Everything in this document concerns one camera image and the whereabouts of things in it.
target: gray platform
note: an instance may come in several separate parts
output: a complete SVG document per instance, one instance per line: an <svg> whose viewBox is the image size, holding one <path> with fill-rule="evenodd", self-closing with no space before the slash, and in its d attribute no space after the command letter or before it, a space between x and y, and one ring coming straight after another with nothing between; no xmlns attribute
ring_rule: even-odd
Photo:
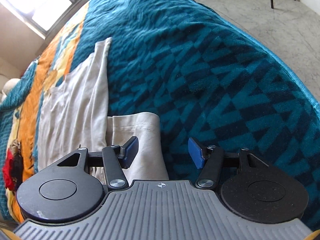
<svg viewBox="0 0 320 240"><path fill-rule="evenodd" d="M311 230L298 219L276 225L247 221L227 210L213 191L181 180L136 181L127 190L111 192L97 212L78 223L26 221L15 233L34 240L302 240Z"/></svg>

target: floor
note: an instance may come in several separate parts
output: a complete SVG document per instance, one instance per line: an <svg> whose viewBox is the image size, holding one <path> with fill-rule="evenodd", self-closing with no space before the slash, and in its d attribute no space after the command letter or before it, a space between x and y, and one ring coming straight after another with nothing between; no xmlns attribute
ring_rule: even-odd
<svg viewBox="0 0 320 240"><path fill-rule="evenodd" d="M294 0L195 0L278 55L320 101L320 15Z"/></svg>

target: metal bolt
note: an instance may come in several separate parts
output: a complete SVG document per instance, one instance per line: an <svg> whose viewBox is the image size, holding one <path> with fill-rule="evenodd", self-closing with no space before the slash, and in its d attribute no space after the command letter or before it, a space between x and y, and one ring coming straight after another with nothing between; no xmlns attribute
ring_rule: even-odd
<svg viewBox="0 0 320 240"><path fill-rule="evenodd" d="M125 181L123 179L113 179L110 181L110 185L112 187L122 187L125 185Z"/></svg>
<svg viewBox="0 0 320 240"><path fill-rule="evenodd" d="M214 182L212 180L209 179L201 179L198 181L198 185L200 187L212 187L214 184Z"/></svg>

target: blanket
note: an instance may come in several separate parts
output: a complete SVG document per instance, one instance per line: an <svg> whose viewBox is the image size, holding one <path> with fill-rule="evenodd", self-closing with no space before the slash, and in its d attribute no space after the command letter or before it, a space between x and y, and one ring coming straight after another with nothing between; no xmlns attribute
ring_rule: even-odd
<svg viewBox="0 0 320 240"><path fill-rule="evenodd" d="M19 96L10 93L0 106L0 165L23 104L19 130L27 129L21 126L27 113L32 118L29 136L21 138L22 155L36 172L37 114L43 84L53 84L47 81L50 67L61 64L54 78L59 86L107 37L113 37L108 115L147 111L160 117L170 179L195 181L199 174L188 137L228 151L249 147L306 187L309 204L302 221L311 229L320 226L318 102L268 48L193 0L90 0L32 63L30 78L18 84ZM31 101L35 108L23 113ZM3 197L0 207L8 219Z"/></svg>

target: white t-shirt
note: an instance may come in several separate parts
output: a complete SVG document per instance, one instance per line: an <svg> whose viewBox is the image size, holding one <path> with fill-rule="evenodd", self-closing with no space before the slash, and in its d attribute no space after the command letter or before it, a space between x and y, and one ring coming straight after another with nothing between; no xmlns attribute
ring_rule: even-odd
<svg viewBox="0 0 320 240"><path fill-rule="evenodd" d="M131 136L139 139L139 151L124 170L133 179L168 180L160 145L160 120L152 113L108 115L107 57L111 38L99 41L94 53L52 87L41 108L38 136L39 171L81 147L101 151L123 145ZM92 173L105 182L103 168Z"/></svg>

